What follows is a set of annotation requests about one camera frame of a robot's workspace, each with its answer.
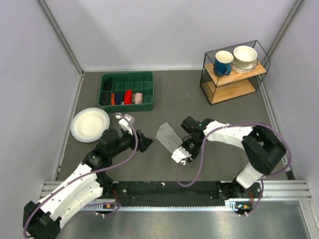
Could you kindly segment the white underwear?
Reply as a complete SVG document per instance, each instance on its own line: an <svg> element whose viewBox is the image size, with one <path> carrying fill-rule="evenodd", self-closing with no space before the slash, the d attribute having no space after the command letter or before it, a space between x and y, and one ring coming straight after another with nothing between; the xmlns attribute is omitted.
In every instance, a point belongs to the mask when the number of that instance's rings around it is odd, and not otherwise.
<svg viewBox="0 0 319 239"><path fill-rule="evenodd" d="M181 138L177 135L174 129L165 122L162 124L156 135L156 139L171 153L182 145Z"/></svg>

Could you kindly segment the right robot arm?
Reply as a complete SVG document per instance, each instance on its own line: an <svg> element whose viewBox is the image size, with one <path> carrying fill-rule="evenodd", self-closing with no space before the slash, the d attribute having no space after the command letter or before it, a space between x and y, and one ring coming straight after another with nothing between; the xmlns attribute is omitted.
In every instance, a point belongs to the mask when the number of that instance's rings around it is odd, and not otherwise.
<svg viewBox="0 0 319 239"><path fill-rule="evenodd" d="M177 163L192 162L197 156L203 156L207 141L221 142L245 151L249 160L221 194L229 199L233 194L244 197L251 191L251 186L263 176L271 175L280 160L287 153L282 139L266 124L243 123L226 124L213 119L196 121L188 116L181 127L189 134L172 153Z"/></svg>

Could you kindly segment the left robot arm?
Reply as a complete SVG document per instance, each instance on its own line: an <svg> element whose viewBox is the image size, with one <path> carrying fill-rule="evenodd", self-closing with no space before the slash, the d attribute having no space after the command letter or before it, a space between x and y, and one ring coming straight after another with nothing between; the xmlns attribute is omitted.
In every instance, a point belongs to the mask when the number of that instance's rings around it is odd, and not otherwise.
<svg viewBox="0 0 319 239"><path fill-rule="evenodd" d="M75 171L37 203L30 201L23 211L23 237L55 239L68 221L91 201L109 197L113 181L106 171L112 159L127 149L145 152L153 139L137 131L107 129Z"/></svg>

